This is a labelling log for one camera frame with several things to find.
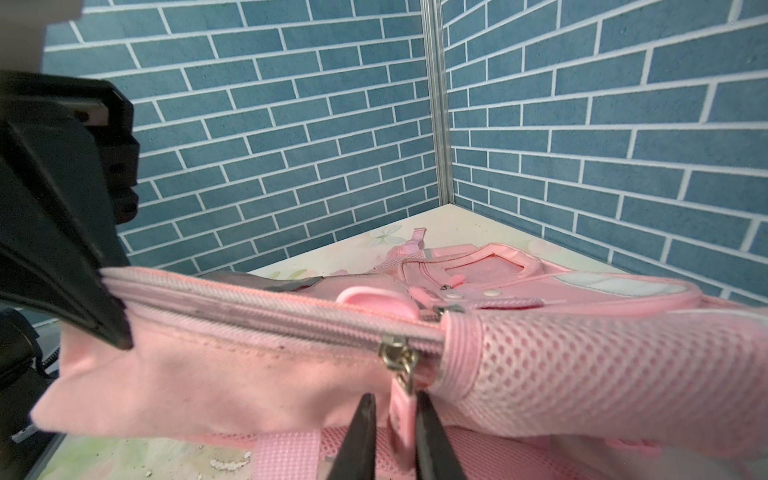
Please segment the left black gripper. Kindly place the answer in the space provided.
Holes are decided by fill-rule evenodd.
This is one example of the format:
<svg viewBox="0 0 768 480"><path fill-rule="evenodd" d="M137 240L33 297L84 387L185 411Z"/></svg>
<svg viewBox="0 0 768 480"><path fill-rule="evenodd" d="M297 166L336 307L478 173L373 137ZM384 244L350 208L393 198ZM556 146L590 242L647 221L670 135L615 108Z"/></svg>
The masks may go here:
<svg viewBox="0 0 768 480"><path fill-rule="evenodd" d="M1 298L121 350L130 326L100 272L128 262L116 228L138 212L133 126L110 82L1 75Z"/></svg>

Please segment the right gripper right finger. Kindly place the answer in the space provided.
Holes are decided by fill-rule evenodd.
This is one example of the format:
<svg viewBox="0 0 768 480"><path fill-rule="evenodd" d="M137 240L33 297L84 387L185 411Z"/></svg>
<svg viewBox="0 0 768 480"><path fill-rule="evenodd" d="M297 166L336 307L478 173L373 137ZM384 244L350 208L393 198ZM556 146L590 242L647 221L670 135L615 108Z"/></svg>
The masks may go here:
<svg viewBox="0 0 768 480"><path fill-rule="evenodd" d="M418 480L467 479L438 413L423 391L417 393L415 447Z"/></svg>

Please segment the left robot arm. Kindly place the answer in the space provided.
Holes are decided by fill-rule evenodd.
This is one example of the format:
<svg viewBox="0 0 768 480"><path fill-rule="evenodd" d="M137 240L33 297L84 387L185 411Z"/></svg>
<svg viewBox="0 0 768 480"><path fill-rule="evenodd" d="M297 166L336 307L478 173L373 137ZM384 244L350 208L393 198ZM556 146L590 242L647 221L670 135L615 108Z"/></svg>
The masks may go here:
<svg viewBox="0 0 768 480"><path fill-rule="evenodd" d="M52 383L37 310L97 339L132 344L122 303L99 272L127 256L118 225L138 211L132 103L111 83L1 75L1 475L21 479L52 435L31 421Z"/></svg>

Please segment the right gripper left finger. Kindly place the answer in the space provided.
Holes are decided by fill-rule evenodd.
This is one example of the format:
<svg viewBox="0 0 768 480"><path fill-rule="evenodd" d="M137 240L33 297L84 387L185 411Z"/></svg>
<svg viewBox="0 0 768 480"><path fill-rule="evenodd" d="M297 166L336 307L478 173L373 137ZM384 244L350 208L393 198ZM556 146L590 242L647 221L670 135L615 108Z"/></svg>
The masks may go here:
<svg viewBox="0 0 768 480"><path fill-rule="evenodd" d="M374 480L376 441L376 399L366 393L358 403L327 480Z"/></svg>

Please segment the pink student backpack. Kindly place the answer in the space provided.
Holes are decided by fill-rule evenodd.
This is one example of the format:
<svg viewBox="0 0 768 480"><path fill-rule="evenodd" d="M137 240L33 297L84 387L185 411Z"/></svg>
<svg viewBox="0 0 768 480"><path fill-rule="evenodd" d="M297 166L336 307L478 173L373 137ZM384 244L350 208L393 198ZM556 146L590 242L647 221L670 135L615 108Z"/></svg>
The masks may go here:
<svg viewBox="0 0 768 480"><path fill-rule="evenodd" d="M551 445L721 459L767 450L767 312L677 279L568 269L502 244L425 247L363 274L275 280L105 268L133 345L61 331L42 429L252 449L258 479L312 479L360 399L379 469L411 478L430 397L472 479L602 479Z"/></svg>

